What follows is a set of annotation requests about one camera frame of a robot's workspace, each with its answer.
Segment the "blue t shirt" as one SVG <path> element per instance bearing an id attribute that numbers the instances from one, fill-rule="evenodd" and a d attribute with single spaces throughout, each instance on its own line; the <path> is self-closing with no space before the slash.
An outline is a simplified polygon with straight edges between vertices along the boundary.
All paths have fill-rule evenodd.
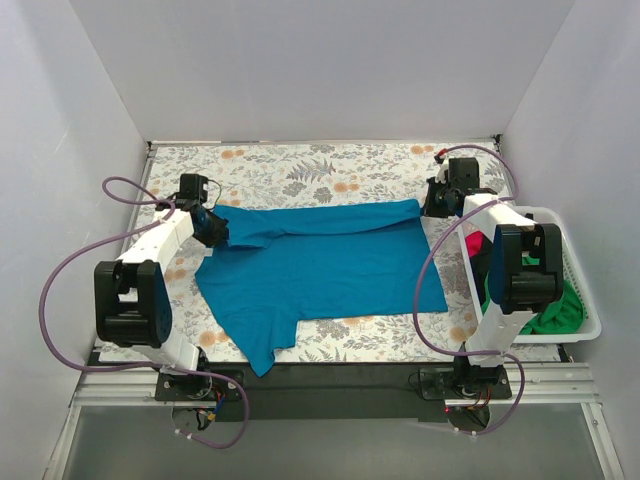
<path id="1" fill-rule="evenodd" d="M 219 206 L 229 236 L 196 284 L 213 317 L 262 377 L 302 320 L 441 313 L 445 293 L 417 200 L 246 210 Z"/>

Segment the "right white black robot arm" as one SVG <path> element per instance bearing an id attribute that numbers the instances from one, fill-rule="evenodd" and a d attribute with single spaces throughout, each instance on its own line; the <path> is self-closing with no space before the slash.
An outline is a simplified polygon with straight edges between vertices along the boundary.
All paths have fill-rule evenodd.
<path id="1" fill-rule="evenodd" d="M 516 212 L 495 191 L 480 186 L 478 161 L 436 156 L 438 174 L 427 180 L 422 214 L 468 221 L 491 243 L 486 282 L 489 303 L 474 334 L 453 360 L 451 379 L 464 397 L 501 382 L 505 354 L 534 313 L 564 291 L 562 232 Z"/>

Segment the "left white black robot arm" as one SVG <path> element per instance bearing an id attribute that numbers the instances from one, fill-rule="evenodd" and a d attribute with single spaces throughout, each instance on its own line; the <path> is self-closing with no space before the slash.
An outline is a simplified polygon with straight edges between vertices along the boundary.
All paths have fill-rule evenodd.
<path id="1" fill-rule="evenodd" d="M 193 238 L 207 248 L 229 238 L 228 222 L 206 207 L 209 179 L 180 176 L 179 189 L 156 205 L 157 225 L 114 261 L 94 270 L 96 329 L 100 340 L 144 355 L 188 398 L 205 398 L 213 377 L 204 351 L 173 330 L 164 274 L 182 245 Z"/>

